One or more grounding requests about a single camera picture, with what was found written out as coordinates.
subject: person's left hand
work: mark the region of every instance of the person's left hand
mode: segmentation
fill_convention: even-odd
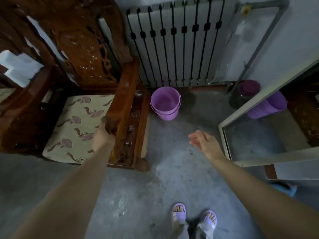
[[[115,144],[115,136],[112,134],[108,134],[107,131],[105,130],[105,123],[101,122],[98,130],[94,133],[94,136],[93,136],[93,142],[92,142],[93,151],[96,152],[104,144],[110,144],[113,147]]]

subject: jar lid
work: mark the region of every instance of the jar lid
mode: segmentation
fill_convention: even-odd
[[[245,80],[241,83],[240,91],[244,96],[255,96],[260,92],[260,84],[255,80]]]

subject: bucket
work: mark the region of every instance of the bucket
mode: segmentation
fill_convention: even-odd
[[[247,116],[252,119],[258,119],[269,114],[277,114],[287,109],[287,100],[284,95],[277,91],[267,99],[263,100],[257,106],[246,112]]]
[[[151,107],[163,120],[173,120],[178,115],[181,106],[181,95],[169,86],[158,88],[151,96]]]

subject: hand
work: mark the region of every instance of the hand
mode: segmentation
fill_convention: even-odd
[[[191,139],[189,144],[202,151],[208,160],[225,157],[216,138],[207,132],[197,130],[188,137]]]
[[[113,147],[115,144],[115,136],[112,134],[108,134],[107,131],[105,130],[105,123],[101,122],[98,130],[94,133],[94,136],[93,136],[93,142],[92,142],[93,151],[96,152],[104,144],[110,144]]]

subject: radiator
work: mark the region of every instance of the radiator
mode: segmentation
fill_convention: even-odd
[[[128,42],[150,88],[214,80],[237,0],[178,0],[124,13]]]

